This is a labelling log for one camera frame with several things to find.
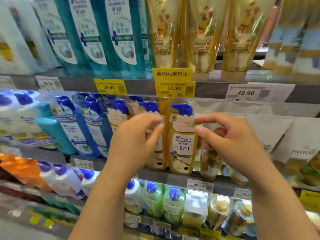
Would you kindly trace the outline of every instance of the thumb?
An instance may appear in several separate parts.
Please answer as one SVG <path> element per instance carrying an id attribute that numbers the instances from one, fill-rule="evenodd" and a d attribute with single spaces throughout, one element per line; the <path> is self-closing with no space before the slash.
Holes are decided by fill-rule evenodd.
<path id="1" fill-rule="evenodd" d="M 220 147 L 223 146 L 223 143 L 225 141 L 225 138 L 217 135 L 216 133 L 212 132 L 211 130 L 201 126 L 197 125 L 195 127 L 195 131 L 198 133 L 198 135 L 207 141 L 207 143 L 210 144 L 215 150 L 218 150 Z"/>
<path id="2" fill-rule="evenodd" d="M 156 147 L 156 144 L 161 136 L 161 133 L 163 131 L 165 127 L 164 123 L 161 123 L 159 125 L 157 125 L 153 132 L 151 133 L 151 135 L 148 137 L 148 139 L 146 140 L 146 148 L 148 151 L 150 151 L 150 153 L 152 153 Z"/>

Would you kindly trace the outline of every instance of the hand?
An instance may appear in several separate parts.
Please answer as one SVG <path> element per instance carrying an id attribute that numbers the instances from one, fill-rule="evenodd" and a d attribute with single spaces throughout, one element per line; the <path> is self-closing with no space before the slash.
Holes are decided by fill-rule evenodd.
<path id="1" fill-rule="evenodd" d="M 111 139 L 104 167 L 106 173 L 111 174 L 114 180 L 124 180 L 122 183 L 128 184 L 154 153 L 165 125 L 157 125 L 147 139 L 146 130 L 162 120 L 160 116 L 141 113 L 120 124 Z"/>
<path id="2" fill-rule="evenodd" d="M 197 125 L 195 131 L 206 140 L 204 149 L 215 149 L 234 170 L 247 178 L 272 164 L 254 130 L 245 119 L 235 118 L 224 113 L 206 114 L 194 119 L 198 124 L 218 123 L 223 128 L 213 132 Z"/>

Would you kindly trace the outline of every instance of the left hand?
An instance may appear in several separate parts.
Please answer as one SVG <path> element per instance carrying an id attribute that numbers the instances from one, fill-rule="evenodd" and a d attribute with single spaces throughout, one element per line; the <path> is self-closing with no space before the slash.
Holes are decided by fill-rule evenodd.
<path id="1" fill-rule="evenodd" d="M 162 122 L 163 118 L 150 113 L 140 113 L 121 123 L 114 132 L 108 159 L 103 171 L 114 180 L 128 184 L 141 170 L 154 153 L 156 144 L 164 128 L 164 123 L 155 127 L 146 139 L 146 130 L 152 124 Z"/>

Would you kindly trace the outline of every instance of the yellow shelf label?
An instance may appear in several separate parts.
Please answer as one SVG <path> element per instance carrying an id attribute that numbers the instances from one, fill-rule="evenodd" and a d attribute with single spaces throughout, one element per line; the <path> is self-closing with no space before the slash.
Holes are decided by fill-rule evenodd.
<path id="1" fill-rule="evenodd" d="M 128 95 L 125 81 L 118 79 L 94 79 L 100 94 Z"/>
<path id="2" fill-rule="evenodd" d="M 320 193 L 302 190 L 300 200 L 306 203 L 320 206 Z"/>
<path id="3" fill-rule="evenodd" d="M 140 238 L 147 239 L 147 240 L 153 240 L 153 235 L 141 233 Z"/>
<path id="4" fill-rule="evenodd" d="M 200 239 L 203 240 L 220 240 L 221 239 L 221 231 L 214 231 L 205 228 L 200 228 Z"/>
<path id="5" fill-rule="evenodd" d="M 237 238 L 237 237 L 234 237 L 234 236 L 227 236 L 226 240 L 243 240 L 243 239 L 242 238 Z"/>
<path id="6" fill-rule="evenodd" d="M 194 98 L 196 82 L 187 81 L 155 81 L 155 91 L 158 97 Z"/>
<path id="7" fill-rule="evenodd" d="M 184 228 L 184 227 L 179 227 L 179 233 L 182 235 L 187 235 L 187 236 L 194 237 L 194 238 L 198 238 L 198 236 L 199 236 L 198 231 L 191 230 L 191 229 Z"/>
<path id="8" fill-rule="evenodd" d="M 54 221 L 50 219 L 46 219 L 46 221 L 43 223 L 43 225 L 47 228 L 51 228 L 53 224 L 54 224 Z"/>
<path id="9" fill-rule="evenodd" d="M 29 223 L 32 225 L 37 225 L 40 219 L 41 219 L 41 216 L 33 216 L 31 217 Z"/>
<path id="10" fill-rule="evenodd" d="M 190 82 L 192 80 L 191 68 L 152 68 L 155 81 L 181 81 Z"/>

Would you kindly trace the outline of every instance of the forearm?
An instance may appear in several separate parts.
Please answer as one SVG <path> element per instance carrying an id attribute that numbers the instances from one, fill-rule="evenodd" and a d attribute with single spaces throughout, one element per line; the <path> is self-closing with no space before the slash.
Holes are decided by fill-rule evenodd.
<path id="1" fill-rule="evenodd" d="M 319 240 L 298 197 L 272 163 L 249 179 L 259 240 Z"/>
<path id="2" fill-rule="evenodd" d="M 68 239 L 122 239 L 125 190 L 125 185 L 102 170 Z"/>

